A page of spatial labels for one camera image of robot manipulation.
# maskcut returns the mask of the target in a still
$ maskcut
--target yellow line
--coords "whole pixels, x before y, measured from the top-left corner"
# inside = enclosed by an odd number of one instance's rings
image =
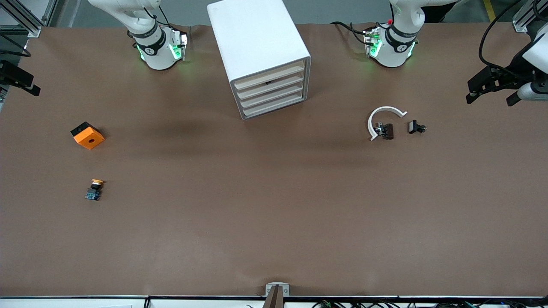
[[[489,16],[489,21],[495,19],[495,11],[493,10],[493,5],[490,0],[483,0],[483,5],[485,5],[485,10],[487,11],[487,16]]]

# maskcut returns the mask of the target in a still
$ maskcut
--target white c-shaped bracket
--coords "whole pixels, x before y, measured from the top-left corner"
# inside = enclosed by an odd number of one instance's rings
[[[371,112],[371,115],[369,116],[369,120],[367,120],[367,129],[369,129],[369,133],[371,134],[371,141],[375,140],[375,138],[379,136],[379,134],[377,134],[375,129],[373,128],[373,116],[379,111],[390,111],[397,114],[400,118],[407,114],[407,111],[401,112],[398,108],[390,106],[379,107],[373,110],[373,112]]]

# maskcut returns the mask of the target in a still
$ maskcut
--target brown tabletop surface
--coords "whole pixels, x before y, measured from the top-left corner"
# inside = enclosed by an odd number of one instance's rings
[[[0,295],[545,295],[548,105],[466,104],[486,27],[425,25],[387,69],[344,29],[298,26],[310,98],[250,121],[210,27],[166,71],[123,28],[45,28],[21,62],[40,96],[0,112]],[[486,58],[528,41],[497,25]],[[409,113],[369,141],[384,105]],[[91,151],[84,121],[106,136]]]

